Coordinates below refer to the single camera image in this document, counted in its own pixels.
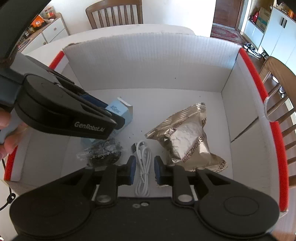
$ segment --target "red carpet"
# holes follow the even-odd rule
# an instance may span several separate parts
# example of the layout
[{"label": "red carpet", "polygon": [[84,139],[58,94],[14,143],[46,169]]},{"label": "red carpet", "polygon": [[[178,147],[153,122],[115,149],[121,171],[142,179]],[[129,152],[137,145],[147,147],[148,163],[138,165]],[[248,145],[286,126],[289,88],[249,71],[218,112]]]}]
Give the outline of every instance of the red carpet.
[{"label": "red carpet", "polygon": [[213,25],[211,37],[225,39],[228,41],[244,44],[246,40],[234,29],[224,28],[221,26]]}]

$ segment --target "gold foil package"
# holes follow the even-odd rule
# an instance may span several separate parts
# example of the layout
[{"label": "gold foil package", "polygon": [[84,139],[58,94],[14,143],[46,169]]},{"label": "gold foil package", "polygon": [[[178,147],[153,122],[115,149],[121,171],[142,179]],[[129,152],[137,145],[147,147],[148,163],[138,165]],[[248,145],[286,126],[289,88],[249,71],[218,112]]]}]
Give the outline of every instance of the gold foil package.
[{"label": "gold foil package", "polygon": [[181,165],[186,171],[207,168],[220,172],[228,165],[210,153],[203,130],[206,120],[205,104],[198,103],[173,114],[145,136],[158,140],[169,152],[168,164]]}]

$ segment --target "brown cardboard box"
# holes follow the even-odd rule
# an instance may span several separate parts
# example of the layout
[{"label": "brown cardboard box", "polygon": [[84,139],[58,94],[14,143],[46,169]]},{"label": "brown cardboard box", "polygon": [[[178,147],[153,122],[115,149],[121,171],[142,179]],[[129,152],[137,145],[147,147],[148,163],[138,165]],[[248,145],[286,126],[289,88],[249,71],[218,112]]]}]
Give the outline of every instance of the brown cardboard box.
[{"label": "brown cardboard box", "polygon": [[267,23],[268,23],[268,20],[269,20],[269,17],[270,17],[270,12],[268,10],[266,10],[265,8],[263,8],[263,7],[260,8],[256,25],[260,29],[262,29],[263,31],[265,31],[266,26],[267,26]]}]

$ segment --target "white cable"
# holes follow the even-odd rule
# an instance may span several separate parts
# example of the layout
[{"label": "white cable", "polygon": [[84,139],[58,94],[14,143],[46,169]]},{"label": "white cable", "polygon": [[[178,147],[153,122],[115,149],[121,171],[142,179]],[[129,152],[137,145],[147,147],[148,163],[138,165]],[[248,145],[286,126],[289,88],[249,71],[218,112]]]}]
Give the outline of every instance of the white cable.
[{"label": "white cable", "polygon": [[139,141],[136,147],[138,163],[140,167],[140,178],[135,188],[136,196],[149,196],[149,171],[152,161],[152,153],[144,141]]}]

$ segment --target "light blue box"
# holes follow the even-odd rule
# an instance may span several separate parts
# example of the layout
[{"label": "light blue box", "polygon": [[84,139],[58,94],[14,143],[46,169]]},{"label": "light blue box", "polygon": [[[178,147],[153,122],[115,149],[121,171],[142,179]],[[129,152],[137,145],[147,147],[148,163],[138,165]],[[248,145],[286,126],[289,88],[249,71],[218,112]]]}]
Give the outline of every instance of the light blue box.
[{"label": "light blue box", "polygon": [[110,134],[109,138],[113,138],[119,132],[121,132],[129,123],[131,123],[133,119],[133,106],[118,97],[116,100],[112,101],[111,104],[109,104],[105,109],[125,119],[124,126],[119,130],[114,129]]}]

